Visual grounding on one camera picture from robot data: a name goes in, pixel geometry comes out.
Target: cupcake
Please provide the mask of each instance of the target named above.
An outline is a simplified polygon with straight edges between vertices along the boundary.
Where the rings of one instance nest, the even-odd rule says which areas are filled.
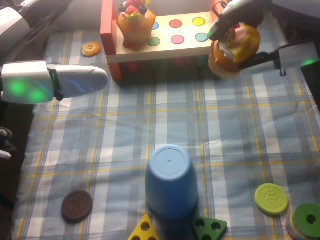
[[[149,0],[128,0],[120,5],[116,23],[125,44],[142,45],[150,38],[156,16],[147,8],[149,3]]]
[[[238,28],[230,29],[221,42],[215,41],[211,45],[211,71],[221,78],[236,76],[241,63],[257,53],[260,40],[260,34],[254,27],[241,24]]]

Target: chocolate cookie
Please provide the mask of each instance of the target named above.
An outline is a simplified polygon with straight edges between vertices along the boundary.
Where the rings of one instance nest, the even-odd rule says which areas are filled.
[[[83,190],[70,192],[62,202],[62,216],[68,223],[79,223],[86,219],[93,208],[91,195]]]

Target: pink circle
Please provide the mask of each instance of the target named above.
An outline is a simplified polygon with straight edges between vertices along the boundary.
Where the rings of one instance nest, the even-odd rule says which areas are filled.
[[[174,28],[174,29],[177,29],[177,28],[180,28],[181,25],[182,25],[182,22],[180,20],[172,20],[170,23],[169,23],[170,27]]]
[[[185,41],[185,38],[181,35],[175,35],[171,38],[171,42],[174,44],[182,44]]]

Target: checkered fabric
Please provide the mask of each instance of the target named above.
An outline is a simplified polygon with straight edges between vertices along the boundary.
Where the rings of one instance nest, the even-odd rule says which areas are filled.
[[[272,17],[259,30],[260,50],[285,44]],[[55,33],[46,60],[109,71],[103,53],[82,57],[82,44],[92,41],[101,41],[98,32]],[[168,65],[152,84],[120,87],[111,81],[95,94],[36,106],[13,239],[126,240],[149,213],[161,240],[194,240],[189,224],[161,221],[146,205],[146,164],[166,144],[190,154],[198,214],[227,221],[223,239],[290,239],[290,212],[320,203],[320,115],[301,71],[213,80],[207,69],[168,74]],[[268,217],[257,208],[255,191],[264,183],[287,192],[283,215]],[[85,221],[67,224],[62,201],[78,189],[92,195],[93,210]]]

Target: green light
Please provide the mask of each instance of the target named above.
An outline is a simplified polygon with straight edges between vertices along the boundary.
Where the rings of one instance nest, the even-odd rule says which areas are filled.
[[[41,90],[34,90],[29,95],[31,103],[42,103],[46,99],[46,94]]]
[[[21,96],[26,92],[26,85],[23,81],[10,82],[9,90],[17,96]]]
[[[314,64],[315,62],[317,62],[316,60],[313,60],[313,59],[308,59],[308,60],[305,60],[302,65],[303,66],[307,66],[307,65],[310,65],[310,64]]]

